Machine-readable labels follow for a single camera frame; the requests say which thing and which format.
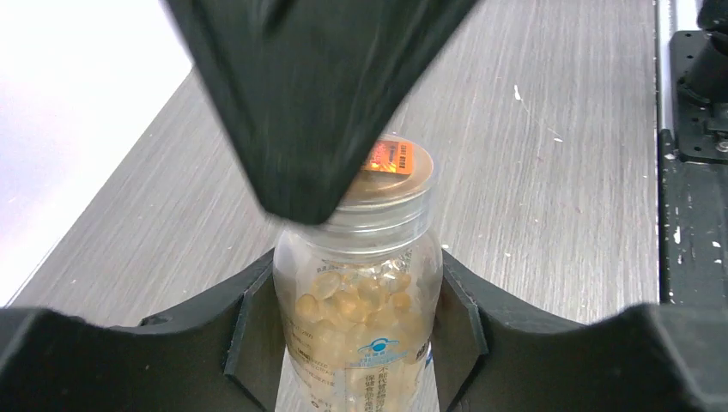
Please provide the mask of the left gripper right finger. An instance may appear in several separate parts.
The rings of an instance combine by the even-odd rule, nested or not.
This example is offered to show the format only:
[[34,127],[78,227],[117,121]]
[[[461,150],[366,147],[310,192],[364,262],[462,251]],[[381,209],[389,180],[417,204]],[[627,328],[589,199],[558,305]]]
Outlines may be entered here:
[[443,256],[432,352],[443,411],[724,411],[727,313],[639,304],[583,325]]

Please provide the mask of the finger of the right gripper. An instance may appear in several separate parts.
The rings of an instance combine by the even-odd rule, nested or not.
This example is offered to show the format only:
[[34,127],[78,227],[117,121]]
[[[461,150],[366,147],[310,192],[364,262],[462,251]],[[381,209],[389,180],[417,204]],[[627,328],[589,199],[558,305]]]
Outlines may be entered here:
[[471,0],[167,3],[261,207],[327,221]]

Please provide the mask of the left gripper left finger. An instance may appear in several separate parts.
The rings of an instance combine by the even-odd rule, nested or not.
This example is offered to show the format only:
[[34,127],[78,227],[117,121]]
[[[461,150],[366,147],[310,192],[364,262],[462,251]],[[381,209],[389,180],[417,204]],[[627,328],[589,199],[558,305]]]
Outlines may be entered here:
[[1,408],[272,411],[284,348],[271,253],[136,327],[5,308]]

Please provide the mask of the white bottle cap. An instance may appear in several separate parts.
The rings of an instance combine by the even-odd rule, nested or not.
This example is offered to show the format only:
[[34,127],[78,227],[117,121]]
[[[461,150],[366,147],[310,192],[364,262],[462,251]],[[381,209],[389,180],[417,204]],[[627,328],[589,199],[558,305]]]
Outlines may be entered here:
[[370,150],[361,170],[339,207],[395,203],[429,188],[434,181],[434,161],[422,146],[384,134]]

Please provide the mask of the clear pill bottle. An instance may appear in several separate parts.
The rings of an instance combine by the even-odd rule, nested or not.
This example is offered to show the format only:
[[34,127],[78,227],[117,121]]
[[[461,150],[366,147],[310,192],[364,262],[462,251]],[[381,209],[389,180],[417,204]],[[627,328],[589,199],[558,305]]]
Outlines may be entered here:
[[273,275],[287,350],[312,411],[409,411],[428,358],[443,264],[428,189],[344,203],[287,227]]

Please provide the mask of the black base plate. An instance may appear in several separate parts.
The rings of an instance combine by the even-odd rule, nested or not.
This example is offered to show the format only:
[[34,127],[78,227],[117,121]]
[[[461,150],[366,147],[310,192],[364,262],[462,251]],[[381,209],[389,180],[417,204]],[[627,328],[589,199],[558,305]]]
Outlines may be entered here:
[[727,38],[670,40],[671,124],[658,133],[660,299],[727,306]]

